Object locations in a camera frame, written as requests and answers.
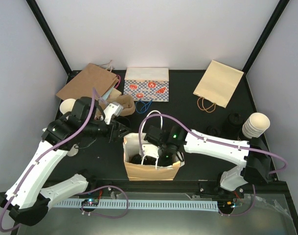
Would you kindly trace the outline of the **orange paper bag white handles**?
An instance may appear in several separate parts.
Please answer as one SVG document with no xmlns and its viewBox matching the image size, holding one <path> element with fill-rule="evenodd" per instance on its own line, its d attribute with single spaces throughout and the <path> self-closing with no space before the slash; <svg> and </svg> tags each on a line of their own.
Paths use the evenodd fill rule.
<svg viewBox="0 0 298 235">
<path fill-rule="evenodd" d="M 177 152 L 161 165 L 158 147 L 144 140 L 145 133 L 130 133 L 124 137 L 123 159 L 130 181 L 172 181 L 180 167 L 184 166 L 184 155 Z"/>
</svg>

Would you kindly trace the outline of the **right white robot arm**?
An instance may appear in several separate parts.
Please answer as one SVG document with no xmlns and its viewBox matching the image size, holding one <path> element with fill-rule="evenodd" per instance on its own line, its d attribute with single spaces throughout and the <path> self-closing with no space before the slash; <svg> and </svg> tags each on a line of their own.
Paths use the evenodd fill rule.
<svg viewBox="0 0 298 235">
<path fill-rule="evenodd" d="M 222 173 L 215 184 L 215 193 L 227 197 L 245 184 L 264 185 L 269 181 L 271 158 L 264 153 L 246 150 L 247 141 L 233 141 L 205 135 L 196 130 L 186 131 L 174 126 L 170 131 L 150 126 L 144 140 L 156 146 L 159 165 L 177 152 L 201 154 L 233 163 L 235 167 Z"/>
</svg>

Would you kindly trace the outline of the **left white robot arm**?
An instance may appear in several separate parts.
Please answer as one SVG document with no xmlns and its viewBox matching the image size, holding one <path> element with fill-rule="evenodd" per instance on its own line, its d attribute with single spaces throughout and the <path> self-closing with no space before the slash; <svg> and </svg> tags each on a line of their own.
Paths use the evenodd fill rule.
<svg viewBox="0 0 298 235">
<path fill-rule="evenodd" d="M 48 177 L 66 155 L 85 138 L 100 137 L 115 141 L 130 131 L 115 117 L 123 106 L 117 102 L 102 108 L 90 98 L 67 99 L 61 103 L 62 116 L 51 122 L 42 135 L 38 149 L 16 183 L 0 192 L 0 207 L 17 223 L 33 226 L 39 223 L 57 203 L 73 195 L 93 195 L 97 190 L 96 177 L 83 169 L 53 186 L 44 187 Z"/>
</svg>

